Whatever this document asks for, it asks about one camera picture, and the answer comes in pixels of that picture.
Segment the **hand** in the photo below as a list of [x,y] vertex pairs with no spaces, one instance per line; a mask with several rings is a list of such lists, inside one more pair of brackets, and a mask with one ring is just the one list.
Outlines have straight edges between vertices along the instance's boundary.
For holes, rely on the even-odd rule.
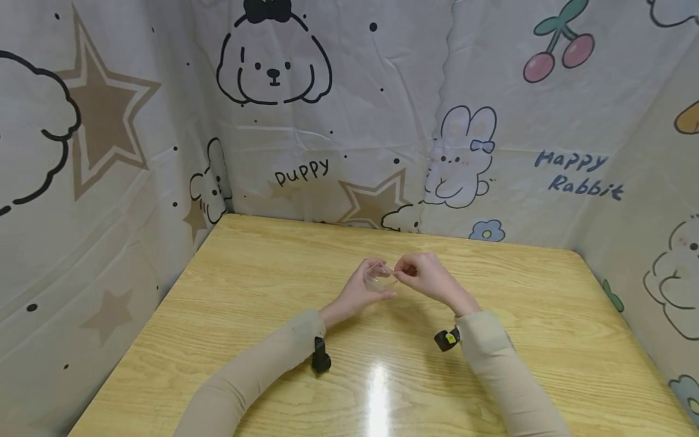
[[409,253],[398,260],[394,275],[401,283],[439,301],[457,317],[481,311],[467,292],[433,253]]
[[376,263],[386,264],[385,260],[367,258],[359,264],[338,297],[320,310],[325,329],[330,329],[359,313],[362,308],[378,301],[393,299],[396,293],[388,290],[383,293],[371,292],[364,284],[364,273]]

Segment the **white fabric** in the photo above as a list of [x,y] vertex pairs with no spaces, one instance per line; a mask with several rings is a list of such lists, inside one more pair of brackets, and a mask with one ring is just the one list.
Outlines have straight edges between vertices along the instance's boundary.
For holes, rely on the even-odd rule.
[[231,208],[576,250],[699,426],[698,14],[0,3],[0,427],[67,429]]

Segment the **clear plastic cup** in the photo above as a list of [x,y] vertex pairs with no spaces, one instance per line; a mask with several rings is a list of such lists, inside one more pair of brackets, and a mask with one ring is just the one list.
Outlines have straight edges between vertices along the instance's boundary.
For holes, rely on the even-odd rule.
[[397,282],[391,269],[380,262],[370,266],[364,273],[366,288],[372,292],[383,293],[392,289]]

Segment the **table surface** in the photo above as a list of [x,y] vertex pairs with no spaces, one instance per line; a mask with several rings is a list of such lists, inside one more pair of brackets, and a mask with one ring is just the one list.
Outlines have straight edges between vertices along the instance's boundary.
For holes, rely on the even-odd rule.
[[[71,432],[170,436],[209,375],[295,314],[335,297],[369,256],[435,252],[502,320],[575,436],[692,436],[693,426],[583,260],[567,250],[227,215]],[[250,408],[236,436],[505,436],[453,326],[403,286],[326,337]]]

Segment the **cherry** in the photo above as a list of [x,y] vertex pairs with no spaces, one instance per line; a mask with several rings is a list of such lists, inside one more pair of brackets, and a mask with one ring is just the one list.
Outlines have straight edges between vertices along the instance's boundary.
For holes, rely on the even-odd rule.
[[574,69],[592,55],[595,48],[595,38],[590,34],[578,35],[572,40],[563,52],[563,66],[567,69]]
[[524,80],[529,83],[541,82],[554,70],[556,60],[551,53],[541,52],[532,56],[522,72]]

